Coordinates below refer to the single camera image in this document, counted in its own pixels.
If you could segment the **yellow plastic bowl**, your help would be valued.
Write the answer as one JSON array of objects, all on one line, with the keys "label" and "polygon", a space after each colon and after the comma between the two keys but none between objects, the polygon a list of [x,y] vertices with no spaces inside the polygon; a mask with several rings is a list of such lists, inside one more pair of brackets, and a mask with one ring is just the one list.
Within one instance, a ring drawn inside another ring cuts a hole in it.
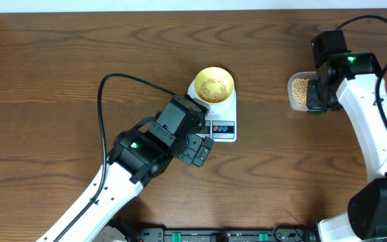
[{"label": "yellow plastic bowl", "polygon": [[229,94],[230,94],[229,97],[234,93],[234,79],[232,78],[231,74],[225,69],[220,67],[208,67],[200,71],[196,75],[193,81],[194,91],[197,95],[198,95],[200,84],[208,78],[223,80],[228,85]]}]

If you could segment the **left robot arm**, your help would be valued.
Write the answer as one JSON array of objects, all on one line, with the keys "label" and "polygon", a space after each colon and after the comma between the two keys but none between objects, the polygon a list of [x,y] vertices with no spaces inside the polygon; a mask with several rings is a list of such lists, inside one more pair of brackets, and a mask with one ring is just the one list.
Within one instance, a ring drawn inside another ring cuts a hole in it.
[{"label": "left robot arm", "polygon": [[174,95],[155,117],[121,132],[93,181],[40,240],[92,241],[174,158],[201,167],[214,144],[199,136],[209,109],[197,98]]}]

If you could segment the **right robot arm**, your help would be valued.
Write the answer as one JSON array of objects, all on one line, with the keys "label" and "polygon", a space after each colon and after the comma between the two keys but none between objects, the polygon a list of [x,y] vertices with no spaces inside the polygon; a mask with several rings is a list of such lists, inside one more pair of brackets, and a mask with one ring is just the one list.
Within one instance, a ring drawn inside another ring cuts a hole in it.
[{"label": "right robot arm", "polygon": [[341,30],[311,41],[316,76],[308,82],[306,106],[315,112],[344,110],[363,153],[368,184],[347,211],[318,223],[321,241],[387,238],[387,95],[382,69],[371,52],[351,52]]}]

